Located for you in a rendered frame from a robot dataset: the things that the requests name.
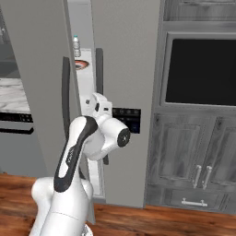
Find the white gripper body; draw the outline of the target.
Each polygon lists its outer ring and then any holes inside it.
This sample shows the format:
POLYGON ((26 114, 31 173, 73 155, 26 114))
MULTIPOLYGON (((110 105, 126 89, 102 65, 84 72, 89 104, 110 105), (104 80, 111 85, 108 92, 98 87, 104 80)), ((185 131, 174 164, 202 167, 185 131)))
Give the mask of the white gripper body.
POLYGON ((95 111, 96 100, 93 95, 90 97, 80 97, 81 113, 86 116, 92 116, 95 111))

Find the white fridge interior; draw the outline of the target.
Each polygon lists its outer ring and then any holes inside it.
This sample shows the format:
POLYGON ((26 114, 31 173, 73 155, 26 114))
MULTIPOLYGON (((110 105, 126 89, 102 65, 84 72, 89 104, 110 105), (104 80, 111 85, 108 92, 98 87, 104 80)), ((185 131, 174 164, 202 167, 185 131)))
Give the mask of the white fridge interior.
POLYGON ((89 62, 83 70, 77 70, 79 98, 90 97, 97 92, 96 47, 93 30, 91 0, 67 0, 72 36, 77 35, 81 56, 78 60, 89 62))

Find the grey fridge door with dispenser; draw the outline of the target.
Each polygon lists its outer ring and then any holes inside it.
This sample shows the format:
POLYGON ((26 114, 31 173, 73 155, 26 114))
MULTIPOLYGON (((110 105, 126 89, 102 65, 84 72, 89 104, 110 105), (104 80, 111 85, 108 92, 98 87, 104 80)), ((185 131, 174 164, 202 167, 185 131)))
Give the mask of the grey fridge door with dispenser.
POLYGON ((139 109, 140 132, 109 154, 108 204, 145 205, 148 140, 160 0, 91 0, 95 45, 103 50, 103 92, 115 108, 139 109))

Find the orange and white bowl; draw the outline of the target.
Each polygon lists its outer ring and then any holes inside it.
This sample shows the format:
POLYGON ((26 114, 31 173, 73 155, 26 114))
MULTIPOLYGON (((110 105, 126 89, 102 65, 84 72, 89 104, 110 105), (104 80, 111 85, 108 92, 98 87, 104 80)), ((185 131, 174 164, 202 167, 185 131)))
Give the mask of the orange and white bowl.
POLYGON ((83 70, 89 66, 89 62, 84 60, 76 60, 75 65, 76 70, 83 70))

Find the clear water bottle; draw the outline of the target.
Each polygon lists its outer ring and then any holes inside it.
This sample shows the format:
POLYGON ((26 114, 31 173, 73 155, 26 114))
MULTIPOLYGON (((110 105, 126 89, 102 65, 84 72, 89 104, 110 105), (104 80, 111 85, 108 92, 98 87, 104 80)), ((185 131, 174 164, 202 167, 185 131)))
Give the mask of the clear water bottle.
POLYGON ((81 56, 80 42, 77 35, 74 35, 73 38, 73 48, 75 57, 80 57, 81 56))

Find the grey dishwasher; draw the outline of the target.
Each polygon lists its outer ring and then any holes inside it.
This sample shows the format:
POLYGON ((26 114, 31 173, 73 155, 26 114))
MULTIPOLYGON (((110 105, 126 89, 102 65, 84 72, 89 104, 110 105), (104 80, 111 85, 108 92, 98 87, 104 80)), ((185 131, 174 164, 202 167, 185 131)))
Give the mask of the grey dishwasher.
POLYGON ((0 170, 12 175, 48 175, 32 116, 0 112, 0 170))

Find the grey wooden cupboard door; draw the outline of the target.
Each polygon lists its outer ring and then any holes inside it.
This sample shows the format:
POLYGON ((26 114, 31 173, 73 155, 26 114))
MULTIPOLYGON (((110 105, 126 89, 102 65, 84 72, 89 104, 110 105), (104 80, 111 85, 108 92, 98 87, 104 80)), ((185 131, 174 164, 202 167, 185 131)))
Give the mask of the grey wooden cupboard door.
POLYGON ((219 139, 215 154, 212 182, 218 185, 236 185, 236 120, 220 117, 219 139))
POLYGON ((196 165, 203 168, 215 122, 213 116, 156 113, 148 182, 194 188, 196 165))

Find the built-in black oven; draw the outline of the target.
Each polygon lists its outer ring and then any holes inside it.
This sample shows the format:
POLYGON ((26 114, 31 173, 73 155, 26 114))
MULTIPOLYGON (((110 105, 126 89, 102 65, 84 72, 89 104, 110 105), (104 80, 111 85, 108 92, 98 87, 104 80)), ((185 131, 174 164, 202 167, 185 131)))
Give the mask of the built-in black oven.
POLYGON ((161 104, 236 109, 236 33, 168 31, 161 104))

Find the grey wooden drawer front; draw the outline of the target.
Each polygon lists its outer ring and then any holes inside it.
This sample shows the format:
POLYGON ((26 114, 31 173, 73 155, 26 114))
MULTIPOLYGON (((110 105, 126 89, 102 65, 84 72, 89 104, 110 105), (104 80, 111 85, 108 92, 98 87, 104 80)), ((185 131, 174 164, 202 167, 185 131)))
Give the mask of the grey wooden drawer front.
POLYGON ((206 212, 222 212, 228 204, 230 195, 224 192, 211 192, 195 189, 166 188, 160 199, 160 204, 167 207, 177 207, 206 212), (183 198, 187 201, 199 202, 204 200, 208 207, 187 206, 181 202, 183 198))

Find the grey wooden cupboard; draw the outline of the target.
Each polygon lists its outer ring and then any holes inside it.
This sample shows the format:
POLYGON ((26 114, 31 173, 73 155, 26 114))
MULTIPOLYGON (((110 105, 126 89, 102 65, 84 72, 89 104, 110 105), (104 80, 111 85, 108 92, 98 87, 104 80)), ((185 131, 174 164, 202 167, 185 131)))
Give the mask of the grey wooden cupboard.
POLYGON ((165 0, 165 21, 236 21, 236 0, 165 0))

